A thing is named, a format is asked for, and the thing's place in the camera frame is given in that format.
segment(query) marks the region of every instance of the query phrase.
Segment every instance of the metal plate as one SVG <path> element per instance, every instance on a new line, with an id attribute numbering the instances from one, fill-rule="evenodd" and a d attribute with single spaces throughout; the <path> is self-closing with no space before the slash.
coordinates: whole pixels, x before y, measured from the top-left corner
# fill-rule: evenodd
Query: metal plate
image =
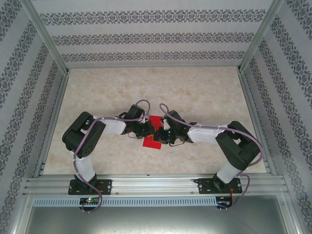
<path id="1" fill-rule="evenodd" d="M 110 195 L 112 191 L 112 180 L 111 179 L 97 179 L 95 187 L 101 191 L 102 195 Z M 98 193 L 95 190 L 93 190 L 91 193 L 80 191 L 76 180 L 72 179 L 69 183 L 68 194 L 69 195 L 97 195 Z"/>
<path id="2" fill-rule="evenodd" d="M 219 191 L 213 184 L 212 178 L 195 179 L 194 183 L 198 184 L 199 194 L 229 194 L 230 188 L 233 189 L 233 194 L 241 194 L 243 192 L 239 178 L 234 178 L 229 187 Z"/>

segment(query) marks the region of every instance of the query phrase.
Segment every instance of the marble floor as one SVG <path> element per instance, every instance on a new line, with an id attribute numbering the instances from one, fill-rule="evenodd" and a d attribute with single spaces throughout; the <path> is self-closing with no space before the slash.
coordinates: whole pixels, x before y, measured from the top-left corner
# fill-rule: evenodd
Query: marble floor
<path id="1" fill-rule="evenodd" d="M 74 174 L 71 154 L 61 138 L 83 111 L 113 117 L 140 99 L 151 103 L 151 115 L 163 116 L 163 102 L 187 122 L 209 125 L 240 121 L 252 134 L 252 122 L 235 67 L 150 67 L 73 69 L 58 116 L 44 174 Z M 92 153 L 98 174 L 215 173 L 226 158 L 209 143 L 142 147 L 143 140 L 104 135 Z M 263 162 L 247 169 L 265 173 Z"/>

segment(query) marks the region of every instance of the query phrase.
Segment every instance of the patterned wallpaper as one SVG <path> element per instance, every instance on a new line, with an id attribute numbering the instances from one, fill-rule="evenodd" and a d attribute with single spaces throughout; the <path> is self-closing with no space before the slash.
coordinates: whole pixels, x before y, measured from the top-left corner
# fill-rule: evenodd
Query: patterned wallpaper
<path id="1" fill-rule="evenodd" d="M 0 234 L 32 177 L 62 81 L 17 0 L 0 0 Z"/>
<path id="2" fill-rule="evenodd" d="M 69 68 L 239 65 L 272 0 L 34 0 Z"/>
<path id="3" fill-rule="evenodd" d="M 285 1 L 245 71 L 304 233 L 312 233 L 311 17 L 312 1 Z"/>

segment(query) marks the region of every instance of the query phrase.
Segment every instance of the enclosure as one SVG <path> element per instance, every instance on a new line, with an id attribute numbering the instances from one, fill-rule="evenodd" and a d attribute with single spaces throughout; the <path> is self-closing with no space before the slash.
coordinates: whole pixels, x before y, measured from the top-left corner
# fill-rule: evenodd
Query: enclosure
<path id="1" fill-rule="evenodd" d="M 312 233 L 311 4 L 1 0 L 0 232 Z M 84 111 L 115 117 L 140 99 L 257 138 L 264 158 L 235 208 L 194 183 L 227 161 L 217 144 L 102 135 L 92 163 L 109 195 L 81 212 L 62 135 Z"/>

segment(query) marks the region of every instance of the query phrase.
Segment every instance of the purple cable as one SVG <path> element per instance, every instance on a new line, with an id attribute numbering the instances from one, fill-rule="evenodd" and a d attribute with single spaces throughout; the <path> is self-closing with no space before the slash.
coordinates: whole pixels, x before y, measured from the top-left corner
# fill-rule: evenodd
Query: purple cable
<path id="1" fill-rule="evenodd" d="M 121 120 L 121 121 L 138 121 L 138 120 L 142 120 L 142 119 L 144 119 L 146 116 L 148 116 L 148 114 L 149 114 L 149 112 L 150 112 L 150 109 L 151 109 L 151 104 L 150 104 L 150 102 L 149 102 L 148 100 L 142 99 L 142 100 L 138 101 L 138 102 L 136 103 L 136 105 L 138 105 L 138 104 L 139 104 L 140 102 L 142 102 L 142 101 L 144 101 L 144 102 L 146 102 L 146 103 L 148 104 L 148 110 L 147 110 L 147 112 L 146 112 L 143 116 L 141 116 L 140 118 L 135 118 L 135 119 L 121 119 L 121 118 L 117 118 L 117 117 L 100 117 L 100 118 L 95 119 L 95 120 L 92 122 L 92 124 L 90 125 L 88 131 L 86 132 L 85 136 L 83 137 L 83 139 L 82 139 L 82 141 L 80 142 L 79 146 L 77 147 L 76 151 L 74 152 L 74 156 L 73 156 L 73 157 L 74 157 L 74 158 L 73 158 L 73 161 L 74 161 L 74 169 L 75 169 L 75 171 L 76 171 L 78 177 L 79 177 L 85 184 L 87 184 L 90 188 L 94 189 L 94 190 L 98 193 L 98 195 L 99 195 L 99 197 L 100 197 L 100 202 L 99 202 L 98 206 L 96 206 L 93 210 L 88 211 L 88 213 L 94 212 L 94 211 L 96 211 L 98 208 L 100 208 L 100 206 L 101 206 L 101 204 L 102 204 L 102 202 L 103 202 L 103 196 L 102 196 L 101 192 L 100 192 L 96 187 L 94 187 L 92 184 L 90 184 L 88 181 L 86 181 L 86 180 L 82 177 L 82 175 L 80 174 L 80 172 L 79 172 L 79 170 L 78 170 L 78 168 L 77 168 L 77 165 L 76 165 L 77 154 L 78 154 L 79 150 L 82 148 L 84 142 L 86 141 L 86 138 L 88 137 L 88 135 L 89 135 L 91 129 L 93 128 L 93 126 L 95 125 L 95 123 L 98 122 L 99 120 L 103 120 L 103 119 L 112 119 L 112 120 Z M 83 204 L 82 207 L 81 207 L 82 212 L 85 212 L 85 210 L 83 209 L 84 205 L 85 205 L 85 204 Z"/>
<path id="2" fill-rule="evenodd" d="M 260 150 L 260 157 L 258 158 L 258 160 L 257 160 L 256 162 L 254 162 L 254 163 L 249 164 L 249 166 L 254 166 L 254 165 L 256 165 L 257 163 L 259 163 L 259 162 L 262 160 L 262 158 L 263 158 L 263 148 L 262 148 L 261 144 L 259 143 L 259 141 L 257 141 L 253 136 L 251 136 L 251 135 L 249 135 L 249 134 L 247 134 L 247 133 L 245 133 L 245 132 L 242 132 L 242 131 L 240 131 L 240 130 L 236 130 L 236 129 L 232 129 L 232 128 L 227 128 L 227 127 L 216 127 L 216 126 L 209 126 L 209 125 L 202 125 L 202 126 L 200 126 L 200 125 L 191 125 L 191 124 L 188 124 L 188 123 L 186 123 L 186 122 L 183 122 L 183 121 L 181 121 L 181 120 L 179 120 L 179 119 L 177 119 L 177 118 L 172 117 L 172 116 L 169 114 L 169 108 L 168 108 L 168 106 L 167 106 L 166 104 L 161 103 L 161 104 L 159 104 L 159 107 L 160 107 L 161 111 L 162 111 L 163 113 L 165 113 L 165 115 L 168 116 L 169 118 L 173 119 L 174 121 L 176 121 L 176 122 L 178 122 L 178 123 L 181 123 L 181 124 L 184 124 L 184 125 L 186 125 L 186 126 L 189 126 L 189 127 L 191 127 L 191 128 L 221 129 L 221 130 L 226 130 L 226 131 L 231 131 L 231 132 L 239 133 L 239 134 L 241 134 L 241 135 L 243 135 L 243 136 L 248 137 L 249 139 L 251 139 L 251 140 L 259 147 L 259 150 Z M 246 176 L 247 179 L 248 179 L 248 183 L 247 183 L 247 185 L 246 185 L 246 188 L 245 188 L 244 192 L 241 194 L 241 196 L 238 198 L 238 200 L 235 202 L 235 204 L 232 205 L 231 207 L 235 206 L 235 205 L 243 198 L 243 196 L 245 195 L 245 193 L 246 193 L 246 191 L 247 191 L 247 189 L 248 189 L 248 187 L 249 187 L 249 184 L 250 184 L 250 177 L 249 177 L 247 174 L 242 174 L 242 173 L 243 173 L 243 171 L 241 171 L 240 173 L 238 173 L 238 176 Z"/>

